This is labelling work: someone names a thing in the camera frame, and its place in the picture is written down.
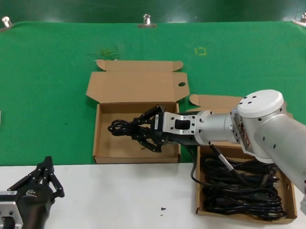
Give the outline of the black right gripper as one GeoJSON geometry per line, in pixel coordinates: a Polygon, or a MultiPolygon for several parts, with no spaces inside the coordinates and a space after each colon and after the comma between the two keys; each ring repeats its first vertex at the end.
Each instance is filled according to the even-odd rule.
{"type": "Polygon", "coordinates": [[[156,153],[162,152],[162,145],[157,144],[159,142],[195,145],[194,115],[164,111],[164,106],[157,105],[132,121],[134,125],[147,125],[153,118],[151,132],[155,143],[149,142],[146,135],[139,134],[131,136],[132,140],[138,141],[141,146],[156,153]]]}

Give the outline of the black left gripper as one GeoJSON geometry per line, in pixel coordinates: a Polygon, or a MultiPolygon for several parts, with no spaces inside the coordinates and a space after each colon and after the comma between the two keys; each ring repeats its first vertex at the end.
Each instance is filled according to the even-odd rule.
{"type": "Polygon", "coordinates": [[[0,191],[0,229],[44,229],[54,200],[47,187],[24,187],[26,185],[52,183],[53,199],[64,197],[64,188],[54,174],[52,157],[44,161],[8,188],[0,191]]]}

